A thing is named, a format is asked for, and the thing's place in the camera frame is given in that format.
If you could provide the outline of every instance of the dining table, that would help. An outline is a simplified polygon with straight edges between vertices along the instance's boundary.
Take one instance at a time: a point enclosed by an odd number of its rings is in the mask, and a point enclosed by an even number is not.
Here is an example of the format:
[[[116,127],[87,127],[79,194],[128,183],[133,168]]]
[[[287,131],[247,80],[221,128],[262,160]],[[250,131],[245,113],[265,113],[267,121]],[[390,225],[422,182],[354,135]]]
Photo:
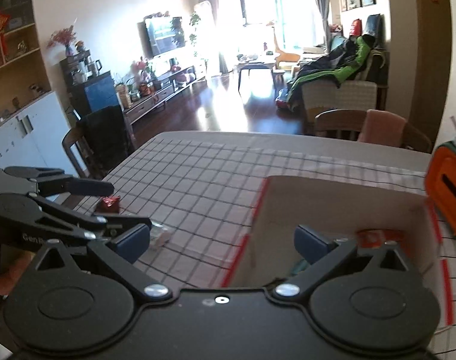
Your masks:
[[[431,155],[406,149],[311,136],[199,131],[163,132],[104,179],[121,197],[121,213],[150,217],[171,233],[134,263],[170,287],[220,287],[240,242],[249,234],[263,180],[299,176],[425,195]],[[75,210],[90,215],[97,197]],[[430,349],[456,359],[456,240],[440,219],[440,256],[452,268],[454,325]]]

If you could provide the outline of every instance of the television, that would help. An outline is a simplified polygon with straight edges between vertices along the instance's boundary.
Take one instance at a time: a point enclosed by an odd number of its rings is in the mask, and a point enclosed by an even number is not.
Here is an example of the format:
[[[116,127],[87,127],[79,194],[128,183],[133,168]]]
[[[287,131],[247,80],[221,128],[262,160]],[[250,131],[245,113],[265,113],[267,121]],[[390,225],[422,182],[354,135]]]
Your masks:
[[[139,23],[145,57],[164,54],[186,45],[181,17],[151,17]]]

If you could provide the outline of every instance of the pink cloth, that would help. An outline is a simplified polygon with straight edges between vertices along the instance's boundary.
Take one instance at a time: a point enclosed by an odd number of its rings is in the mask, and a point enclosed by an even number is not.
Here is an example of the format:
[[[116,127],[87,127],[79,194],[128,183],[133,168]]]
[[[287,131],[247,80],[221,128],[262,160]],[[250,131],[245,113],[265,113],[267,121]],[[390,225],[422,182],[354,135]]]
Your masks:
[[[406,119],[387,111],[368,110],[358,142],[401,147]]]

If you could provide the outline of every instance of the black side cabinet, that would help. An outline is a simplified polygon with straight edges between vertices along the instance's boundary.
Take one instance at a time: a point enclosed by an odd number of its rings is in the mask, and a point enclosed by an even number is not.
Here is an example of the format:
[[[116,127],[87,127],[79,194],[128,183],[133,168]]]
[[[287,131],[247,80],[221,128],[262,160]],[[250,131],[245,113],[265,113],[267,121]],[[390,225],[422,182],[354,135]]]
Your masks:
[[[118,105],[115,84],[110,72],[71,87],[70,102],[80,117],[109,105]]]

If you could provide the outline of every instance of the wooden floor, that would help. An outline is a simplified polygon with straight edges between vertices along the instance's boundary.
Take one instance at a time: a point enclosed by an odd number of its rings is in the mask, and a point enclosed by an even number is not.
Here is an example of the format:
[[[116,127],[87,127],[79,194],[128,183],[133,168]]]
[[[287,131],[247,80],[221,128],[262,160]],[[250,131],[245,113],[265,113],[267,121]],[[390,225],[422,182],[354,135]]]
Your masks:
[[[133,125],[138,145],[164,131],[303,133],[300,116],[277,110],[268,70],[244,71],[240,93],[236,73],[194,84]]]

